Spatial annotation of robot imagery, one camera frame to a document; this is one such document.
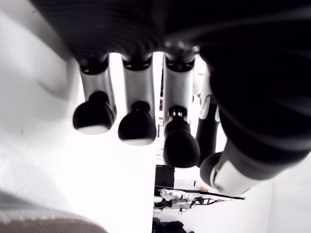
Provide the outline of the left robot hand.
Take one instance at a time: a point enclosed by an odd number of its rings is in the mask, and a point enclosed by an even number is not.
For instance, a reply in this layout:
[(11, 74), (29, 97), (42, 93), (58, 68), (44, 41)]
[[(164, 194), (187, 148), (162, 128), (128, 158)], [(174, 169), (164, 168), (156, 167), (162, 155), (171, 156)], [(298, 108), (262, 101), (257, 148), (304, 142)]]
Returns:
[(152, 64), (163, 53), (165, 162), (240, 195), (311, 150), (308, 0), (34, 0), (80, 66), (86, 101), (73, 125), (108, 131), (119, 53), (127, 115), (119, 138), (155, 138)]

